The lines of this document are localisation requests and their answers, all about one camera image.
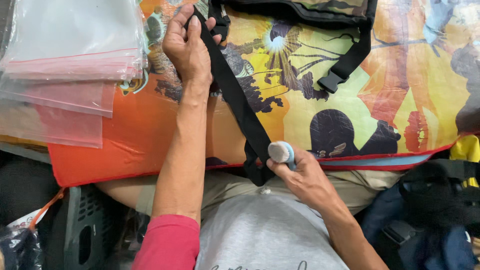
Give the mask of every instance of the beige shorts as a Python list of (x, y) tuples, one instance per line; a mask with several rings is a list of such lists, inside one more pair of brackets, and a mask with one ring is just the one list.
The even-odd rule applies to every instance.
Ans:
[[(393, 186), (402, 175), (382, 171), (325, 171), (325, 174), (353, 215), (370, 205), (379, 191)], [(146, 180), (135, 207), (138, 212), (151, 215), (157, 177), (153, 175)], [(255, 194), (282, 195), (298, 200), (279, 177), (257, 187), (247, 178), (206, 171), (201, 216), (206, 217), (212, 209), (236, 195)]]

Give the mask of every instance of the person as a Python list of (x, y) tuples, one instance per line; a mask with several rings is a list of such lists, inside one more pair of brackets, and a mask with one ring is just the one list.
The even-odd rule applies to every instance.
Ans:
[[(206, 107), (213, 78), (198, 18), (193, 16), (188, 30), (184, 28), (192, 14), (191, 4), (183, 6), (170, 20), (162, 44), (181, 76), (183, 96), (158, 179), (149, 184), (145, 178), (97, 184), (114, 199), (151, 215), (132, 268), (387, 269), (350, 211), (365, 207), (375, 186), (390, 187), (400, 174), (383, 174), (381, 181), (372, 177), (373, 171), (350, 171), (349, 176), (339, 172), (362, 179), (363, 184), (353, 185), (360, 187), (355, 189), (360, 196), (368, 194), (367, 202), (349, 210), (332, 181), (352, 182), (335, 179), (334, 172), (329, 179), (311, 153), (295, 146), (296, 171), (268, 160), (279, 177), (264, 187), (242, 177), (205, 172)], [(215, 19), (206, 25), (211, 29)], [(219, 43), (220, 36), (214, 40)]]

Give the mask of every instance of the gray t-shirt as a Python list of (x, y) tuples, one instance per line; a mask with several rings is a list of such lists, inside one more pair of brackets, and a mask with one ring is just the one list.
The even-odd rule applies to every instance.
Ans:
[(329, 243), (320, 214), (283, 196), (223, 202), (200, 230), (196, 270), (348, 269)]

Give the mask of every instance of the plastic crate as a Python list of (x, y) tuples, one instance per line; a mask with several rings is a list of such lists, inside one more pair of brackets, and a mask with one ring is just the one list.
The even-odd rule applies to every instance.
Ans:
[(128, 207), (94, 185), (71, 187), (63, 253), (64, 269), (103, 269), (120, 239)]

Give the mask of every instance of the orange string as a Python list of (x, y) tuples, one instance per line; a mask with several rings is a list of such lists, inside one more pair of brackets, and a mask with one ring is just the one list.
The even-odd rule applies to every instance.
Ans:
[(52, 204), (54, 204), (58, 199), (61, 199), (63, 198), (63, 192), (65, 191), (65, 188), (61, 188), (59, 190), (59, 192), (55, 195), (55, 197), (53, 197), (53, 199), (51, 199), (44, 207), (42, 207), (42, 209), (40, 209), (40, 212), (38, 212), (35, 217), (32, 219), (32, 222), (30, 222), (30, 226), (29, 226), (29, 229), (30, 230), (34, 230), (35, 229), (35, 225), (36, 225), (36, 221), (38, 220), (38, 218), (40, 218), (40, 216), (45, 213), (45, 211), (47, 211), (47, 209), (52, 206)]

